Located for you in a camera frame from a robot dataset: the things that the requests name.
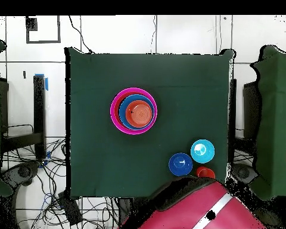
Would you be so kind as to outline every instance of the bowl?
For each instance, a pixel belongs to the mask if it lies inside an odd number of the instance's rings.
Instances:
[[[129,95],[134,95],[134,94],[140,94],[145,97],[147,97],[153,104],[154,106],[154,115],[151,123],[144,129],[139,129],[139,130],[133,130],[125,127],[120,118],[119,118],[119,106],[120,103],[123,101],[124,98],[126,98]],[[140,88],[127,88],[122,91],[120,91],[114,98],[110,106],[110,117],[111,120],[113,121],[113,124],[115,127],[120,130],[121,132],[124,132],[125,134],[131,134],[131,135],[136,135],[136,134],[143,134],[144,132],[147,132],[155,123],[157,119],[157,105],[154,100],[154,98],[147,92],[144,91],[143,89]]]
[[[147,125],[145,125],[144,127],[134,127],[126,119],[127,106],[135,100],[142,100],[142,101],[145,101],[146,103],[148,103],[150,105],[150,107],[152,109],[152,113],[154,115],[154,106],[153,106],[152,102],[147,97],[145,97],[143,95],[134,94],[134,95],[130,95],[130,96],[126,97],[121,102],[120,107],[119,107],[119,118],[120,118],[121,123],[124,126],[126,126],[127,128],[132,129],[132,130],[140,130],[140,129],[144,129],[145,127],[147,127]]]
[[[176,153],[169,159],[169,170],[177,177],[188,175],[192,167],[192,159],[185,153]]]
[[[208,140],[198,140],[191,147],[191,156],[195,162],[206,163],[212,160],[215,148]]]
[[[211,169],[207,168],[207,167],[199,167],[196,170],[196,175],[198,177],[209,177],[209,178],[214,178],[215,179],[215,173],[214,171],[212,171]]]
[[[148,103],[142,100],[131,102],[126,108],[126,120],[133,127],[143,128],[153,119],[153,112]]]

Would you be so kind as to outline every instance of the floor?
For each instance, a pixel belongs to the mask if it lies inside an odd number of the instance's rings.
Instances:
[[[36,16],[38,31],[29,32],[31,41],[48,41],[57,39],[57,16]],[[64,47],[75,47],[88,52],[84,43],[94,52],[145,54],[190,53],[218,54],[221,50],[232,48],[236,51],[234,78],[237,79],[237,136],[242,137],[243,97],[245,83],[256,80],[255,71],[249,66],[257,61],[260,48],[273,44],[286,51],[286,16],[71,16],[72,28],[68,16],[60,16],[61,43],[27,44],[25,17],[0,17],[0,39],[7,43],[6,51],[0,53],[0,75],[10,84],[8,97],[9,125],[33,125],[33,75],[44,74],[48,78],[46,91],[46,141],[48,151],[63,145],[65,129],[65,56]],[[9,129],[9,135],[29,133],[29,126]],[[53,159],[60,163],[64,159],[58,146],[49,158],[48,168],[53,169]],[[22,157],[29,159],[29,150],[19,150]],[[5,154],[3,170],[19,162],[15,154]],[[66,186],[66,169],[58,167],[54,176],[57,192]],[[50,193],[50,183],[43,169],[38,172],[43,181],[43,189]],[[32,185],[22,187],[17,198],[17,219],[21,229],[77,229],[68,223],[60,225],[35,224],[34,219],[40,215],[45,206],[45,194],[41,189],[39,178],[34,178]],[[112,229],[112,219],[108,209],[110,200],[105,198],[81,198],[79,206],[86,220],[107,220],[102,227]],[[57,223],[53,216],[51,223]],[[94,229],[97,225],[84,221],[78,229]]]

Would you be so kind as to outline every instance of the white stripe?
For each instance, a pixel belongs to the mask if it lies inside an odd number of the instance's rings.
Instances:
[[[210,209],[212,210],[215,215],[217,215],[222,208],[225,207],[225,205],[232,199],[233,197],[226,193],[222,196],[221,199],[218,200],[218,202],[213,205],[213,207]],[[198,221],[198,223],[192,228],[192,229],[204,229],[208,223],[210,223],[211,220],[209,220],[207,217],[207,213]]]

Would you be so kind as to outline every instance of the orange bowl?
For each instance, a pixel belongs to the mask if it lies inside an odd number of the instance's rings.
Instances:
[[[153,117],[153,111],[148,103],[142,100],[131,102],[126,108],[126,120],[134,127],[147,126]]]

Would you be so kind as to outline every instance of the blue bowl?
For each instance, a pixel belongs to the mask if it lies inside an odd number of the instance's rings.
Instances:
[[[188,175],[192,168],[192,159],[185,153],[176,153],[169,159],[169,170],[177,177]]]
[[[153,113],[152,117],[151,117],[151,120],[150,122],[144,126],[144,127],[141,127],[141,128],[137,128],[137,127],[134,127],[132,126],[130,123],[128,123],[127,119],[126,119],[126,108],[127,106],[133,102],[133,101],[136,101],[136,100],[142,100],[146,103],[148,103],[148,105],[151,107],[151,111]],[[120,120],[122,122],[122,124],[131,129],[131,130],[141,130],[141,129],[144,129],[146,127],[148,127],[148,125],[151,123],[151,121],[153,121],[153,117],[154,117],[154,106],[152,104],[152,102],[146,97],[146,96],[143,96],[143,95],[139,95],[139,94],[135,94],[135,95],[129,95],[128,97],[126,97],[122,102],[121,102],[121,105],[120,105],[120,108],[119,108],[119,117],[120,117]]]
[[[195,162],[206,163],[212,160],[215,148],[208,140],[195,141],[191,147],[191,156]]]

